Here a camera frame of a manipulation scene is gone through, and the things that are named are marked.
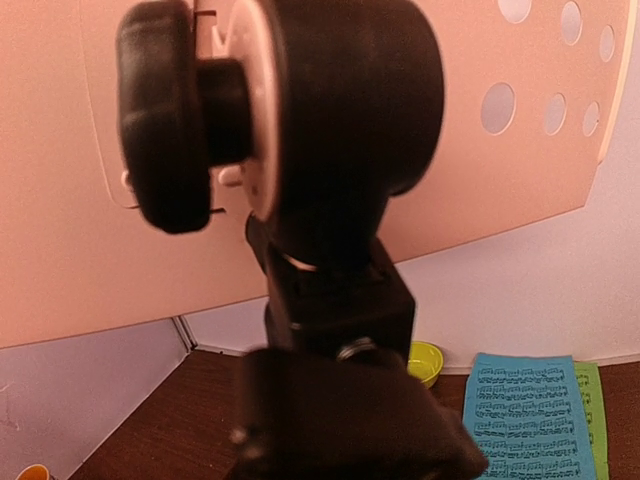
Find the blue sheet music paper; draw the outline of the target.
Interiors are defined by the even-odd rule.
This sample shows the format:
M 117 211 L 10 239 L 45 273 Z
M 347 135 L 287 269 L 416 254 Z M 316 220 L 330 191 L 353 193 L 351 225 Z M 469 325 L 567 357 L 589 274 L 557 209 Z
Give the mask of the blue sheet music paper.
M 480 353 L 463 423 L 488 460 L 486 479 L 597 479 L 574 363 Z

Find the pink music stand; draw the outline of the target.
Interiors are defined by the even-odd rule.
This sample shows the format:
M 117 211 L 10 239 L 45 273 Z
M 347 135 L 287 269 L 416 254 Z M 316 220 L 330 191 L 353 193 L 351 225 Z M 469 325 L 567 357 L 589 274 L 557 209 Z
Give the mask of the pink music stand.
M 473 479 L 396 262 L 582 206 L 637 5 L 1 5 L 1 344 L 266 295 L 237 479 Z

